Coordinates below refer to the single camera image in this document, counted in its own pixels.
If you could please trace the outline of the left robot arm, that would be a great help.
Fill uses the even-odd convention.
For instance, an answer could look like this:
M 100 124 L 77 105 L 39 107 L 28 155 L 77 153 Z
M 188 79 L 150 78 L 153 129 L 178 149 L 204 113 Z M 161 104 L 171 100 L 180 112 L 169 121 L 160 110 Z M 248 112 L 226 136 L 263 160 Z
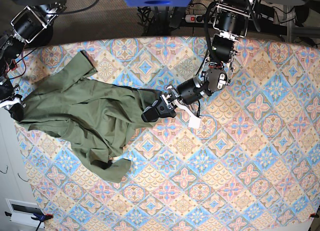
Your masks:
M 207 50 L 195 76 L 177 87 L 169 85 L 158 100 L 143 111 L 141 118 L 146 123 L 156 122 L 159 118 L 174 118 L 176 108 L 185 110 L 189 124 L 199 124 L 202 98 L 210 97 L 221 91 L 231 82 L 225 70 L 233 71 L 236 43 L 247 34 L 249 21 L 256 31 L 261 31 L 257 19 L 256 3 L 258 0 L 217 0 L 208 5 L 203 18 L 203 27 Z M 307 0 L 263 0 L 268 3 L 299 6 Z

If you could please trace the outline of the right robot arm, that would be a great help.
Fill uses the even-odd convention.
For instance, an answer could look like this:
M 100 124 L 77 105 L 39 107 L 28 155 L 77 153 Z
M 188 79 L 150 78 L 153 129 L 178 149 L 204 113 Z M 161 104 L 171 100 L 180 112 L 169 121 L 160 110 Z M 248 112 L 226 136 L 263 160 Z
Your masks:
M 66 9 L 66 0 L 11 0 L 24 6 L 10 22 L 11 29 L 0 36 L 0 107 L 12 119 L 24 118 L 25 104 L 18 94 L 20 86 L 12 85 L 8 75 L 17 66 L 16 58 L 24 59 L 24 49 L 38 39 L 41 33 L 52 29 L 58 14 Z

